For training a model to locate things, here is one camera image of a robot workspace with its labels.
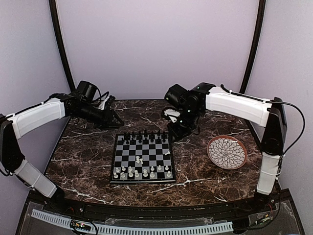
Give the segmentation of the black grey chessboard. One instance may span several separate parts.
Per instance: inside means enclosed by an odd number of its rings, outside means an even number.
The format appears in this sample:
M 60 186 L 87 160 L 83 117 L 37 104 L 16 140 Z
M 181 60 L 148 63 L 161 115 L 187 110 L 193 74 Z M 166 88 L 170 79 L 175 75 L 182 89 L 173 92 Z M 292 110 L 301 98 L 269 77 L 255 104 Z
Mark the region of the black grey chessboard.
M 136 162 L 136 156 L 143 159 L 143 165 Z M 169 166 L 169 170 L 164 170 L 165 166 Z M 134 171 L 137 170 L 139 177 L 129 178 L 129 166 L 132 166 Z M 153 171 L 155 178 L 150 178 L 151 166 L 155 167 Z M 147 169 L 148 178 L 142 176 L 143 169 Z M 171 177 L 167 177 L 166 173 L 170 171 Z M 113 173 L 118 174 L 118 178 L 113 177 Z M 120 174 L 124 172 L 126 177 L 121 179 Z M 172 154 L 172 138 L 167 132 L 158 131 L 156 133 L 147 131 L 132 132 L 118 134 L 115 136 L 115 143 L 112 156 L 112 166 L 110 183 L 111 184 L 137 184 L 137 183 L 175 183 L 176 171 L 174 157 Z

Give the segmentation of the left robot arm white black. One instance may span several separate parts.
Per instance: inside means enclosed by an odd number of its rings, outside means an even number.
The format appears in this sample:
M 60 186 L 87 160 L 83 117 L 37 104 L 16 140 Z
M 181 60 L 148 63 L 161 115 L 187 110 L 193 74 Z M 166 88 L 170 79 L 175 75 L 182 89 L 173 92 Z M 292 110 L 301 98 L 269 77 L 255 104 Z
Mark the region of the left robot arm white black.
M 0 116 L 0 172 L 3 176 L 15 175 L 32 190 L 50 199 L 50 206 L 58 213 L 66 213 L 69 203 L 64 191 L 48 179 L 22 153 L 20 140 L 53 122 L 75 117 L 83 119 L 99 130 L 118 129 L 124 125 L 111 107 L 115 100 L 109 92 L 100 94 L 99 88 L 80 81 L 69 94 L 55 93 L 47 100 L 19 112 Z

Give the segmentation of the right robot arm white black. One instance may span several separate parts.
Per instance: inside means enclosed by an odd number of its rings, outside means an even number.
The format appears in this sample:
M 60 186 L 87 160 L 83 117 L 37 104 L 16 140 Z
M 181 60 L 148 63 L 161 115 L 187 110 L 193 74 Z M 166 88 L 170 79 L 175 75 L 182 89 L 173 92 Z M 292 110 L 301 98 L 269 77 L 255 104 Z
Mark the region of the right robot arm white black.
M 199 128 L 200 117 L 207 112 L 230 115 L 245 121 L 252 128 L 255 124 L 264 129 L 259 150 L 262 154 L 257 196 L 250 200 L 250 209 L 261 212 L 268 205 L 276 179 L 281 173 L 282 161 L 293 147 L 285 147 L 287 136 L 287 118 L 285 106 L 296 109 L 306 125 L 303 112 L 294 104 L 273 99 L 258 98 L 228 90 L 224 85 L 202 82 L 187 90 L 179 84 L 171 86 L 164 96 L 171 107 L 163 110 L 163 116 L 169 120 L 167 128 L 175 140 L 181 140 Z

